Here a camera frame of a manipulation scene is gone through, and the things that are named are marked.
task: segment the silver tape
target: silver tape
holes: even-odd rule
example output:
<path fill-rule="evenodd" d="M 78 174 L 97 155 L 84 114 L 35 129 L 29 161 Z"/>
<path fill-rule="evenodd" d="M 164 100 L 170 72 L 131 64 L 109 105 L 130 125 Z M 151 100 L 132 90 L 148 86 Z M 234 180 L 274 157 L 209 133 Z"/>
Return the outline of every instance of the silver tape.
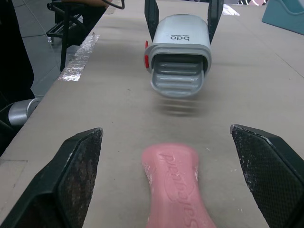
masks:
<path fill-rule="evenodd" d="M 67 67 L 62 71 L 57 80 L 73 82 L 79 81 L 98 38 L 99 35 L 97 34 L 93 34 L 85 38 L 84 42 L 75 53 L 73 59 L 68 63 Z"/>

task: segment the gray plastic lid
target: gray plastic lid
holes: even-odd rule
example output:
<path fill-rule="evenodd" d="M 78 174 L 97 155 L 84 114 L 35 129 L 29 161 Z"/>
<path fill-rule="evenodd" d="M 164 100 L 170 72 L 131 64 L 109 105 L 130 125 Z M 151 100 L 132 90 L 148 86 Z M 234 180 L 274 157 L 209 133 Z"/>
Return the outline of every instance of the gray plastic lid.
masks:
<path fill-rule="evenodd" d="M 202 56 L 159 54 L 154 58 L 151 85 L 167 97 L 192 96 L 203 85 L 203 68 Z"/>

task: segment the metal frame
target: metal frame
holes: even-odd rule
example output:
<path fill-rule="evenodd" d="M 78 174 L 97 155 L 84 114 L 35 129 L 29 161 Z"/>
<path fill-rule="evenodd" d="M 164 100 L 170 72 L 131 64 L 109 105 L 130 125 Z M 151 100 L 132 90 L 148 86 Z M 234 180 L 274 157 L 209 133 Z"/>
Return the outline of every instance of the metal frame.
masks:
<path fill-rule="evenodd" d="M 60 2 L 54 1 L 52 3 L 47 4 L 47 8 L 51 11 L 55 12 L 55 15 L 61 16 L 63 21 L 57 23 L 54 27 L 52 27 L 49 31 L 47 31 L 48 37 L 57 37 L 62 39 L 61 46 L 61 60 L 60 60 L 60 71 L 62 72 L 66 66 L 66 57 L 67 57 L 67 48 L 70 46 L 68 44 L 68 30 L 70 26 L 74 23 L 80 26 L 82 29 L 86 30 L 85 26 L 78 20 L 80 14 L 71 15 L 72 7 L 84 7 L 83 4 L 79 3 L 68 3 L 68 2 Z"/>
<path fill-rule="evenodd" d="M 210 0 L 208 8 L 208 29 L 210 43 L 213 40 L 220 16 L 223 12 L 224 0 Z M 156 0 L 145 0 L 144 14 L 146 17 L 151 39 L 154 39 L 159 23 L 159 9 Z"/>

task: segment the silver metal cylinder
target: silver metal cylinder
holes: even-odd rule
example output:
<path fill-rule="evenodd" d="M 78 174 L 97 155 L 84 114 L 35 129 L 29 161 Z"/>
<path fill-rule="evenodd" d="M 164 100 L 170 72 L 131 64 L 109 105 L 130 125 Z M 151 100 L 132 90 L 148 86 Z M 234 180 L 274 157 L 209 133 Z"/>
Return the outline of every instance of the silver metal cylinder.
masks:
<path fill-rule="evenodd" d="M 12 126 L 22 127 L 38 106 L 40 98 L 18 101 L 9 110 L 9 122 Z"/>

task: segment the white plastic container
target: white plastic container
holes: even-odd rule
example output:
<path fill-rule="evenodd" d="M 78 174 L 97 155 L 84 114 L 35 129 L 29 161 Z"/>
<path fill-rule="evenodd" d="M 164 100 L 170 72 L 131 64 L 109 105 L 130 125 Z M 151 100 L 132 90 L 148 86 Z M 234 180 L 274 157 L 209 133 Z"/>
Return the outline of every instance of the white plastic container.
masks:
<path fill-rule="evenodd" d="M 211 66 L 206 22 L 188 14 L 166 17 L 146 48 L 144 63 L 158 93 L 174 98 L 195 95 Z"/>

